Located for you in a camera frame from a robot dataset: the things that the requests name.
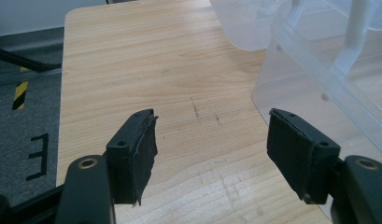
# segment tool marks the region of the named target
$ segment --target scratch mark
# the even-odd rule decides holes
[[[203,178],[202,178],[202,174],[200,173],[200,171],[199,172],[197,172],[198,174],[199,174],[199,179],[200,179],[200,182],[202,183],[202,185],[204,184],[204,182],[203,182]]]
[[[222,126],[222,123],[220,122],[218,115],[216,115],[216,114],[214,114],[214,115],[216,116],[217,123],[218,123],[220,126]]]
[[[199,110],[197,109],[196,105],[194,104],[193,98],[191,98],[191,104],[193,106],[194,114],[196,115],[197,121],[199,122],[200,125],[202,125],[200,123],[200,120],[199,120]]]
[[[232,209],[234,209],[235,208],[235,204],[234,204],[235,197],[232,194],[231,186],[226,185],[225,180],[224,180],[222,175],[219,175],[219,179],[220,179],[220,182],[222,183],[222,185],[225,189],[225,195],[229,201],[229,205],[231,206]]]
[[[261,208],[260,208],[259,206],[257,206],[257,215],[258,215],[259,217],[262,217],[262,216],[264,215],[263,210],[261,210]]]

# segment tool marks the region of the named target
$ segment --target black tape mark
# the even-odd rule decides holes
[[[25,92],[23,92],[15,101],[13,101],[12,110],[17,110],[21,105],[24,104]]]
[[[34,152],[34,153],[31,153],[28,155],[28,159],[35,159],[37,157],[41,157],[41,171],[36,173],[36,174],[33,174],[33,175],[29,175],[27,176],[27,178],[25,178],[26,181],[29,181],[29,180],[32,180],[32,179],[37,179],[39,177],[41,177],[42,175],[46,175],[47,173],[47,170],[48,170],[48,142],[49,142],[49,134],[48,133],[44,133],[40,136],[37,136],[37,137],[33,137],[31,138],[31,141],[34,142],[34,141],[37,141],[37,140],[40,140],[42,139],[42,151],[38,151],[38,152]]]

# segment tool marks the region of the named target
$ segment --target yellow and black tape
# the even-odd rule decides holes
[[[16,86],[15,99],[13,101],[12,110],[23,109],[25,93],[27,92],[28,81],[23,81]]]
[[[28,70],[28,68],[20,67],[20,71],[21,71],[21,72],[27,72],[27,71],[29,71],[29,70]]]

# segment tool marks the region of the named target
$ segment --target white wall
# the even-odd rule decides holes
[[[67,12],[106,0],[0,0],[0,36],[64,26]]]

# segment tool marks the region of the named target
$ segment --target wooden tabletop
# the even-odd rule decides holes
[[[141,0],[70,12],[64,37],[58,184],[102,154],[134,112],[159,116],[142,206],[118,223],[330,223],[266,154],[251,100],[264,51],[225,37],[208,0]]]

